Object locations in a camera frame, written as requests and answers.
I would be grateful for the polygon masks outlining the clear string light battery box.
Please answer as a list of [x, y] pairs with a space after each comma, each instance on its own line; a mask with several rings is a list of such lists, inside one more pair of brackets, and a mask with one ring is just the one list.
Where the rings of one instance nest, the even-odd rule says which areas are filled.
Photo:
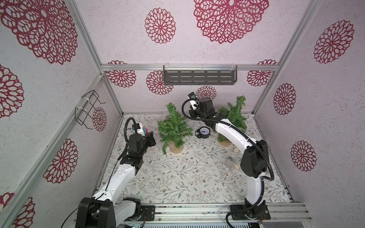
[[233, 157], [226, 157], [223, 165], [229, 170], [229, 171], [233, 171], [233, 170], [237, 170], [237, 168], [239, 168], [240, 166], [238, 165], [238, 162], [235, 158]]

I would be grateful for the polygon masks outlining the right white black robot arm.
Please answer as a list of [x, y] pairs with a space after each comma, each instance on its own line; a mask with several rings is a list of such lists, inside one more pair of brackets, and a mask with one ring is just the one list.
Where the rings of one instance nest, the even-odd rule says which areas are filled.
[[245, 97], [238, 97], [236, 105], [229, 104], [229, 107], [222, 107], [216, 111], [209, 97], [191, 97], [188, 117], [204, 122], [207, 127], [215, 130], [219, 137], [233, 143], [242, 152], [240, 168], [247, 176], [248, 187], [245, 203], [254, 207], [263, 202], [264, 181], [273, 181], [275, 176], [267, 143], [264, 140], [257, 141], [245, 133], [246, 118], [241, 114], [244, 103]]

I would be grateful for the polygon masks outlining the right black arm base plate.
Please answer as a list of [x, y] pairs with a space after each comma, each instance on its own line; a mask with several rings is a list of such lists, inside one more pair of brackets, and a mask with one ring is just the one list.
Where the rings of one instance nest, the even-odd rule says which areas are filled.
[[232, 214], [233, 220], [269, 220], [271, 215], [269, 213], [266, 201], [263, 201], [253, 209], [246, 210], [244, 212], [238, 212]]

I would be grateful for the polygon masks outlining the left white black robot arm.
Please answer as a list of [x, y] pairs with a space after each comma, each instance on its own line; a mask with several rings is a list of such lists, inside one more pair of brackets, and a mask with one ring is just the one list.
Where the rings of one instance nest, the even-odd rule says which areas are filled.
[[139, 199], [125, 198], [120, 204], [116, 200], [140, 170], [147, 149], [155, 145], [153, 132], [130, 135], [125, 149], [118, 157], [116, 172], [93, 197], [85, 197], [80, 202], [76, 228], [116, 228], [126, 219], [138, 219], [141, 216]]

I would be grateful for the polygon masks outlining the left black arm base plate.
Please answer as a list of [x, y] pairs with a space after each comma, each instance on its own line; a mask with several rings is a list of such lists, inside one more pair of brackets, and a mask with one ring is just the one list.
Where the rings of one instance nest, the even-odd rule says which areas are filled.
[[150, 205], [150, 206], [141, 206], [138, 210], [138, 217], [137, 221], [154, 221], [155, 220], [155, 212], [156, 212], [156, 206]]

